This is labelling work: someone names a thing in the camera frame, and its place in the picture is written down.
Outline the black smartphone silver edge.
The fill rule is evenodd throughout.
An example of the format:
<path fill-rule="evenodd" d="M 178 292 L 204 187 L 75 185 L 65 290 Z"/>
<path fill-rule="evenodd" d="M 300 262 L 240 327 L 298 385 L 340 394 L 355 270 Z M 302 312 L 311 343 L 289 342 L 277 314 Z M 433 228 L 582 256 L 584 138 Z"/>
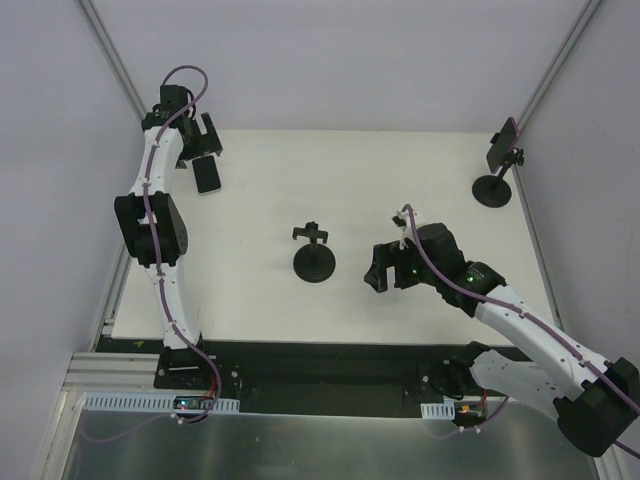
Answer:
<path fill-rule="evenodd" d="M 213 155 L 194 159 L 192 161 L 192 168 L 199 194 L 204 195 L 217 192 L 222 188 L 216 159 Z"/>

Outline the black phone stand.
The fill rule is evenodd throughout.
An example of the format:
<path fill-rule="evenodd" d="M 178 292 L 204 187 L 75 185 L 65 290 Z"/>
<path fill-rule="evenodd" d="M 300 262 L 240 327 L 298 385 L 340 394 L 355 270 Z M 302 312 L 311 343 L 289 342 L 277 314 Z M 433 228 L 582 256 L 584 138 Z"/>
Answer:
<path fill-rule="evenodd" d="M 514 165 L 522 166 L 524 160 L 524 150 L 512 148 L 500 161 L 496 175 L 484 175 L 474 181 L 472 194 L 475 200 L 489 208 L 507 205 L 512 198 L 512 190 L 504 177 Z"/>
<path fill-rule="evenodd" d="M 321 283 L 328 280 L 336 268 L 336 258 L 326 246 L 329 234 L 320 230 L 315 221 L 310 221 L 304 227 L 294 227 L 292 239 L 305 237 L 309 243 L 302 246 L 294 255 L 293 269 L 296 275 L 308 283 Z"/>

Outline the black smartphone purple edge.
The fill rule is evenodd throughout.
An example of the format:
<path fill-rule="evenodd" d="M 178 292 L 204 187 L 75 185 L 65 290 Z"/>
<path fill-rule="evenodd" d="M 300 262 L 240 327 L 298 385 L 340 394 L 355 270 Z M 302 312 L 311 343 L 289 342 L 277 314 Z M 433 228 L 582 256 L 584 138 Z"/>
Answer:
<path fill-rule="evenodd" d="M 520 129 L 513 117 L 508 117 L 501 130 L 490 140 L 491 147 L 486 160 L 491 173 L 496 173 L 503 163 L 504 157 L 515 147 L 520 137 Z"/>

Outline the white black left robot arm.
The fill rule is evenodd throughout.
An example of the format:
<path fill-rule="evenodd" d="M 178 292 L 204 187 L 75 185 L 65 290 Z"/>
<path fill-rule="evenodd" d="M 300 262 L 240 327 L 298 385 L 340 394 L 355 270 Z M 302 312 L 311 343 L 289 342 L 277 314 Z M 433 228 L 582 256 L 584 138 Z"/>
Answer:
<path fill-rule="evenodd" d="M 204 352 L 197 316 L 184 280 L 189 237 L 171 195 L 174 173 L 190 167 L 200 194 L 220 190 L 216 159 L 223 147 L 209 113 L 196 112 L 197 95 L 165 82 L 160 100 L 141 122 L 144 152 L 136 180 L 114 210 L 130 257 L 153 285 L 163 325 L 163 347 L 154 385 L 203 389 L 211 399 L 220 374 Z"/>

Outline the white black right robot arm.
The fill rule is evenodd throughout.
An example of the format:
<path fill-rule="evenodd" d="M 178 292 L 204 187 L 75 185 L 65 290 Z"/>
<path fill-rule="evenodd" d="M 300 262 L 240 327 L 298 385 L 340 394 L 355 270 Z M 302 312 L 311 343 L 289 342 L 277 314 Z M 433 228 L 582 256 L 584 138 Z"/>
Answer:
<path fill-rule="evenodd" d="M 639 370 L 625 358 L 611 361 L 538 318 L 491 267 L 464 257 L 442 223 L 417 228 L 397 218 L 401 237 L 374 245 L 366 284 L 382 293 L 418 284 L 508 339 L 528 358 L 514 362 L 472 342 L 453 359 L 452 387 L 479 388 L 514 398 L 554 421 L 582 453 L 602 456 L 639 417 Z"/>

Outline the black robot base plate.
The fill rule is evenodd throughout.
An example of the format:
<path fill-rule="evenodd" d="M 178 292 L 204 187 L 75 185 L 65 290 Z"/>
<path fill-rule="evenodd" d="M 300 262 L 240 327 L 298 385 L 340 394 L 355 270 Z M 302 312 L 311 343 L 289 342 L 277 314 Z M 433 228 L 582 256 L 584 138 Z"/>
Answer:
<path fill-rule="evenodd" d="M 203 360 L 163 349 L 153 385 L 208 390 L 243 413 L 417 418 L 420 407 L 483 393 L 462 363 L 462 345 L 367 345 L 207 341 Z"/>

